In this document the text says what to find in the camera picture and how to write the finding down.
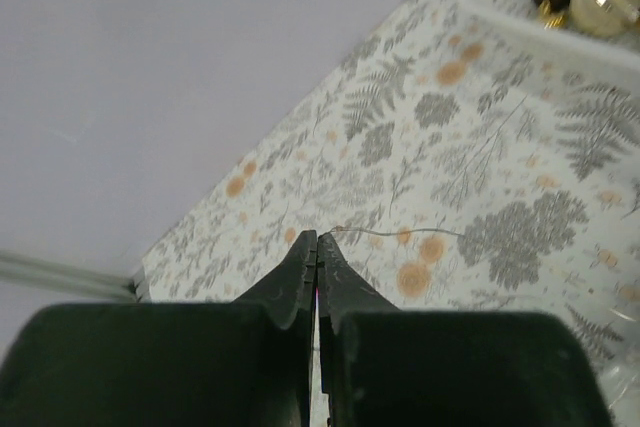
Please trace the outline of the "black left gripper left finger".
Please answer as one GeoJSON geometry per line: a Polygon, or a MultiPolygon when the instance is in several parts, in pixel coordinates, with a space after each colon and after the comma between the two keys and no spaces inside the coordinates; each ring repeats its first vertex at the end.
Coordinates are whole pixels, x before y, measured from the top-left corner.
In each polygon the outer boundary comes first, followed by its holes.
{"type": "Polygon", "coordinates": [[[58,304],[1,366],[5,426],[306,426],[317,235],[227,303],[58,304]]]}

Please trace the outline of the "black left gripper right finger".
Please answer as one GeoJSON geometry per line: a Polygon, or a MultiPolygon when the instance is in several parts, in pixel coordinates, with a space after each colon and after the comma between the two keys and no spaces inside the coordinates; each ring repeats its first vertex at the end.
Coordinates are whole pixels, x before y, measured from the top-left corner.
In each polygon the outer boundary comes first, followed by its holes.
{"type": "Polygon", "coordinates": [[[569,328],[541,311],[403,311],[318,241],[322,387],[334,426],[607,426],[569,328]]]}

